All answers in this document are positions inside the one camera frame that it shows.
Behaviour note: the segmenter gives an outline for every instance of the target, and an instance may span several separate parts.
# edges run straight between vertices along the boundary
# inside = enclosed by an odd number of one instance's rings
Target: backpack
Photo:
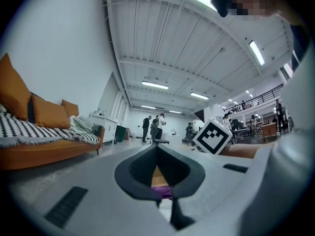
[[[158,126],[158,119],[159,119],[159,117],[152,121],[153,126],[155,126],[155,127]]]

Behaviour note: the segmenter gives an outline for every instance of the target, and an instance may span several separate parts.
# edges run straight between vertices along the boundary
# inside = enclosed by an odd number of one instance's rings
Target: purple object
[[[160,187],[152,187],[153,190],[157,191],[162,195],[162,199],[173,200],[171,187],[169,186],[160,186]]]

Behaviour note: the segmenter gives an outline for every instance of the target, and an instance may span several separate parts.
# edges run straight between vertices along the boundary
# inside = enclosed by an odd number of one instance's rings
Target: orange sofa
[[[0,149],[0,169],[16,170],[58,162],[102,148],[104,127],[98,145],[60,140],[49,144],[24,145]]]
[[[0,60],[0,104],[21,120],[48,128],[70,128],[68,118],[78,116],[78,106],[64,101],[62,105],[47,102],[30,92],[13,68],[9,55]],[[19,144],[0,149],[0,170],[16,170],[61,161],[102,147],[105,129],[97,130],[98,144],[60,140],[41,145]]]

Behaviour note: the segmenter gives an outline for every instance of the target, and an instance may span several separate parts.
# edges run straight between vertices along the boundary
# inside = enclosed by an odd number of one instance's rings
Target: railing
[[[253,98],[251,100],[248,100],[245,102],[245,109],[248,109],[248,108],[252,108],[254,106],[258,106],[259,104],[263,103],[263,102],[266,102],[272,98],[276,98],[277,96],[279,96],[279,93],[281,91],[281,88],[283,88],[283,84],[277,86],[276,88],[274,89],[271,89],[270,91],[256,97],[256,98]],[[227,108],[225,109],[224,111],[225,112],[231,112],[231,113],[236,113],[236,112],[239,112],[239,111],[242,111],[244,110],[242,108],[242,104],[238,104],[234,107],[230,107],[230,108]]]

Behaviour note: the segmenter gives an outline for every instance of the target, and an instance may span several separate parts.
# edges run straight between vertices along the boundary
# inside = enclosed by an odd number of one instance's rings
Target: balcony
[[[270,105],[275,104],[276,99],[280,99],[280,91],[283,88],[283,84],[277,86],[274,89],[271,89],[270,91],[255,97],[251,100],[248,100],[245,102],[245,109],[242,108],[242,104],[238,104],[234,107],[230,107],[228,109],[225,109],[224,111],[226,113],[230,112],[231,118],[248,114],[251,112],[255,112],[257,110],[260,110],[262,108],[268,107]]]

